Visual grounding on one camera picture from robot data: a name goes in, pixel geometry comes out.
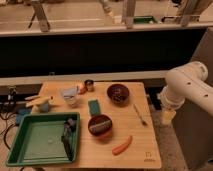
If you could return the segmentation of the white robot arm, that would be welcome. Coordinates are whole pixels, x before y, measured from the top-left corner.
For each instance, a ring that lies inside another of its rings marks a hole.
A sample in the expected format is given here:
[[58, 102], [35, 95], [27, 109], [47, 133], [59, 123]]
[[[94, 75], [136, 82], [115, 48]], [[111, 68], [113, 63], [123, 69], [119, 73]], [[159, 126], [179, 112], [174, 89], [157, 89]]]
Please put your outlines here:
[[208, 77], [206, 65], [199, 61], [175, 67], [166, 73], [166, 85], [159, 95], [162, 104], [161, 122], [169, 125], [186, 99], [213, 116], [213, 87], [205, 80]]

